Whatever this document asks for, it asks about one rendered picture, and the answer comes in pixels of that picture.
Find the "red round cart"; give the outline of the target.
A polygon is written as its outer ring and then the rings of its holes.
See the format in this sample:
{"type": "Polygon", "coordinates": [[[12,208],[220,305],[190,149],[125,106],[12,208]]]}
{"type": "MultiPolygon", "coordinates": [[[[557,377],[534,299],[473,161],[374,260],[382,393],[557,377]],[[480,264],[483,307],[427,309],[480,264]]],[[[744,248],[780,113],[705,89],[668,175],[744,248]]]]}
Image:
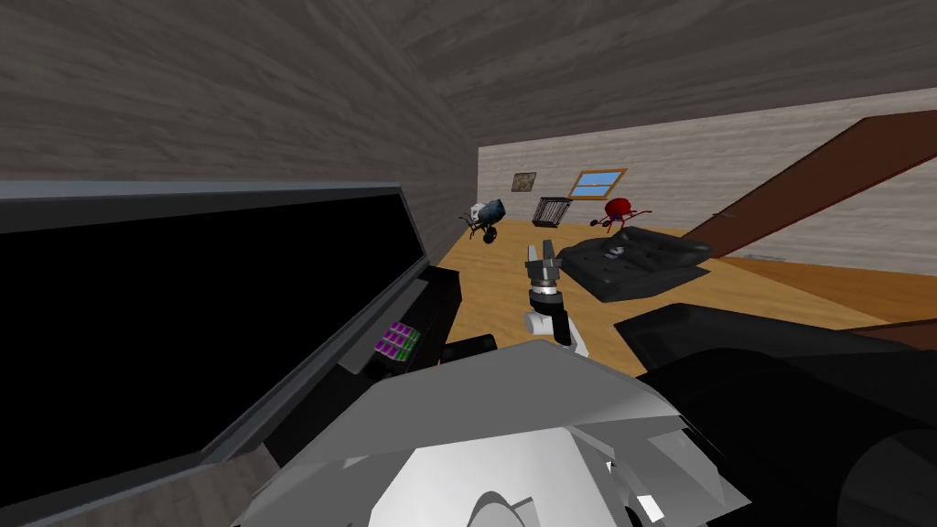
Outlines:
{"type": "Polygon", "coordinates": [[[624,198],[614,198],[608,200],[606,203],[604,203],[603,210],[606,212],[606,217],[603,217],[601,220],[592,220],[589,223],[589,226],[595,227],[600,225],[606,227],[608,232],[611,231],[611,228],[616,222],[618,222],[621,227],[624,227],[628,220],[642,214],[652,213],[651,210],[634,210],[631,207],[630,201],[624,198]]]}

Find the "black television stand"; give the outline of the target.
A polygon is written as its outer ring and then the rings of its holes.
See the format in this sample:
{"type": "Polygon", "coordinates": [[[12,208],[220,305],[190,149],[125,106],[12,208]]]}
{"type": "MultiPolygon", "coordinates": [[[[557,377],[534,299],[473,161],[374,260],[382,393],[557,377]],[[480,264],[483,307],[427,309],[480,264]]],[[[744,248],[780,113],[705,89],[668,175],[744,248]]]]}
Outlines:
{"type": "Polygon", "coordinates": [[[461,299],[457,271],[424,269],[265,439],[276,464],[284,467],[375,383],[437,365],[461,299]],[[389,359],[375,349],[379,337],[397,322],[419,334],[403,361],[389,359]]]}

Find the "purple and green cube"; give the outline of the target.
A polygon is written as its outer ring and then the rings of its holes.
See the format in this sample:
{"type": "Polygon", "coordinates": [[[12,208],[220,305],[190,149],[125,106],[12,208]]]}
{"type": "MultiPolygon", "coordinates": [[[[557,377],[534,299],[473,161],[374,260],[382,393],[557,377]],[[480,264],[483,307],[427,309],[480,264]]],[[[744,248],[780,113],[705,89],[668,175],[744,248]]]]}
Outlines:
{"type": "Polygon", "coordinates": [[[401,322],[394,322],[376,342],[374,350],[390,360],[406,362],[413,354],[421,333],[401,322]]]}

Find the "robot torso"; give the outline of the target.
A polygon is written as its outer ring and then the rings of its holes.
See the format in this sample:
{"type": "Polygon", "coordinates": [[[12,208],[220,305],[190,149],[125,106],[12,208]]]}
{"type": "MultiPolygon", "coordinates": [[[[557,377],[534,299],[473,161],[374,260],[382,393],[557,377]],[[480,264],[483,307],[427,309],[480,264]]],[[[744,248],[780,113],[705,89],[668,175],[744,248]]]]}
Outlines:
{"type": "Polygon", "coordinates": [[[715,527],[749,499],[649,385],[533,340],[377,382],[236,527],[715,527]]]}

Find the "black tufted sofa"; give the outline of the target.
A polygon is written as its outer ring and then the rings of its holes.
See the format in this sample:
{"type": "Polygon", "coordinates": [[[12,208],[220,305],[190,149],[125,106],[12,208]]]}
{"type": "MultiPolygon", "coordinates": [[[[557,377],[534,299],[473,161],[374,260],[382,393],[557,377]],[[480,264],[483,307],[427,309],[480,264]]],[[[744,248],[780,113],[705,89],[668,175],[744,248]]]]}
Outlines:
{"type": "Polygon", "coordinates": [[[704,242],[627,226],[562,249],[561,269],[603,303],[658,296],[708,273],[704,242]]]}

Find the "black television with grey frame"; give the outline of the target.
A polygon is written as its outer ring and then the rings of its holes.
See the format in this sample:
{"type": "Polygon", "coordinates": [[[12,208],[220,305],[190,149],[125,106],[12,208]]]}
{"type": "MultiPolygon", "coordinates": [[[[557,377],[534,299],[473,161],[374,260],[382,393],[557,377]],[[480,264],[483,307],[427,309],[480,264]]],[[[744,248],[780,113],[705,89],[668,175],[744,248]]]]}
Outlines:
{"type": "Polygon", "coordinates": [[[253,448],[426,266],[387,183],[0,191],[0,527],[253,448]]]}

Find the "black low table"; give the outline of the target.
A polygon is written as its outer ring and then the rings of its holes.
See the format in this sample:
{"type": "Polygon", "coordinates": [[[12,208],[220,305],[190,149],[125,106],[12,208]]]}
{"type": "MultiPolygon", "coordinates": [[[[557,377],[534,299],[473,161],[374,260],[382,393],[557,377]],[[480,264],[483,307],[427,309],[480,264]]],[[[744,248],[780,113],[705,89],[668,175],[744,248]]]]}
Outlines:
{"type": "Polygon", "coordinates": [[[685,303],[623,319],[614,329],[647,371],[704,350],[736,349],[783,360],[846,355],[894,359],[937,372],[937,350],[919,350],[843,330],[685,303]]]}

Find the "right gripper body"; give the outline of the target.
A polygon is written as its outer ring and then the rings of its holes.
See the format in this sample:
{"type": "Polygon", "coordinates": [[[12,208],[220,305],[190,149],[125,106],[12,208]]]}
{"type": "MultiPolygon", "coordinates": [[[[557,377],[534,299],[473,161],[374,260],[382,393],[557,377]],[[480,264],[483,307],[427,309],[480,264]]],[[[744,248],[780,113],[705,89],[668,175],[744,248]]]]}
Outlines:
{"type": "Polygon", "coordinates": [[[561,259],[535,260],[526,263],[526,273],[533,292],[556,292],[560,277],[561,259]]]}

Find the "brown door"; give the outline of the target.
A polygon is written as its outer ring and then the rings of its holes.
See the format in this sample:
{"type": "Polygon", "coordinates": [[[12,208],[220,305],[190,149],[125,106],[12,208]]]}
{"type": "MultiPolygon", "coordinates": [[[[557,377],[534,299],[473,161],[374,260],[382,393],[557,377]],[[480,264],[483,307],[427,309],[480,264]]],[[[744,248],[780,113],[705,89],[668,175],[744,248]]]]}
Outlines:
{"type": "Polygon", "coordinates": [[[728,256],[937,157],[937,110],[860,119],[686,237],[728,256]]]}

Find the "blue grey cart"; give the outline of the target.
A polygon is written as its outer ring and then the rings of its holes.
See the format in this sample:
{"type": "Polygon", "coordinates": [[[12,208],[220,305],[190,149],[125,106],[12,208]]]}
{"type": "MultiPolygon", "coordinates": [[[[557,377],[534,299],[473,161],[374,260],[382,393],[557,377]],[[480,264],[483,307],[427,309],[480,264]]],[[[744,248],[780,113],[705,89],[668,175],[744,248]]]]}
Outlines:
{"type": "Polygon", "coordinates": [[[481,231],[482,240],[490,245],[497,238],[498,232],[494,227],[506,215],[506,209],[500,199],[478,202],[471,206],[467,215],[460,216],[469,228],[469,238],[472,239],[477,231],[481,231]]]}

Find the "orange framed window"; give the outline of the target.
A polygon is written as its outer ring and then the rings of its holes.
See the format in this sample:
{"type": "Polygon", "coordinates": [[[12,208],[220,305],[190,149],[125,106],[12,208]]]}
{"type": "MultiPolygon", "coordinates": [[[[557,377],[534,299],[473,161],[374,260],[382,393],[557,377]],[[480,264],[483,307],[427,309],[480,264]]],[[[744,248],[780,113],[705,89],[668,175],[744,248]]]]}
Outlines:
{"type": "Polygon", "coordinates": [[[614,190],[624,170],[584,170],[576,178],[567,196],[573,200],[604,200],[614,190]]]}

